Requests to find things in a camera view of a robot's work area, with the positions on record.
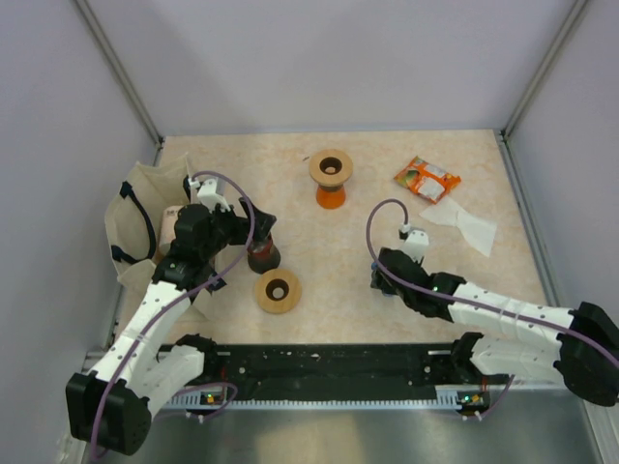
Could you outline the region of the blue ribbed glass dripper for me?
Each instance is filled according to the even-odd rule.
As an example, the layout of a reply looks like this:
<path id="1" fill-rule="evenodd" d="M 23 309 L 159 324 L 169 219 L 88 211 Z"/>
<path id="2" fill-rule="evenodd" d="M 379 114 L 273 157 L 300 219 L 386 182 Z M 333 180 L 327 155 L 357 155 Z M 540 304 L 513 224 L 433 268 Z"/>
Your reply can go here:
<path id="1" fill-rule="evenodd" d="M 385 291 L 386 289 L 385 279 L 383 275 L 381 274 L 377 264 L 372 263 L 370 266 L 370 269 L 371 269 L 370 287 L 374 290 L 380 291 L 383 295 L 387 295 L 387 292 Z"/>

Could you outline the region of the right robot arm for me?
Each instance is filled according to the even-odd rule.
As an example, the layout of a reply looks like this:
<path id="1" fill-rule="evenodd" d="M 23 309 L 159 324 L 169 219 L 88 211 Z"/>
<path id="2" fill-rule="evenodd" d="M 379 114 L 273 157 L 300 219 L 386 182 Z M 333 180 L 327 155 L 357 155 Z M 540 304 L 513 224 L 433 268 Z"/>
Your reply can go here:
<path id="1" fill-rule="evenodd" d="M 529 304 L 488 291 L 463 277 L 427 273 L 401 250 L 374 254 L 371 285 L 426 318 L 501 333 L 480 332 L 455 345 L 451 368 L 462 382 L 513 375 L 562 383 L 590 403 L 618 401 L 618 328 L 598 305 L 577 308 Z"/>

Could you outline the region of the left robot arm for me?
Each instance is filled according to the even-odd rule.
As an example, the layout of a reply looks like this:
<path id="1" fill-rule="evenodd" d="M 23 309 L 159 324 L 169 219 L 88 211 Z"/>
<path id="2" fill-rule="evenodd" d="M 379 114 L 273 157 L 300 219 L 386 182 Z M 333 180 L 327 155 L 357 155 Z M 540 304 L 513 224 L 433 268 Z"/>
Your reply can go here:
<path id="1" fill-rule="evenodd" d="M 217 254 L 228 246 L 249 247 L 270 239 L 276 217 L 246 198 L 239 202 L 243 217 L 221 202 L 180 210 L 170 249 L 133 318 L 105 355 L 87 373 L 74 374 L 66 386 L 74 438 L 132 455 L 144 443 L 153 418 L 178 391 L 193 380 L 205 384 L 217 377 L 218 358 L 195 346 L 175 346 L 161 362 L 157 356 L 197 294 L 218 287 Z"/>

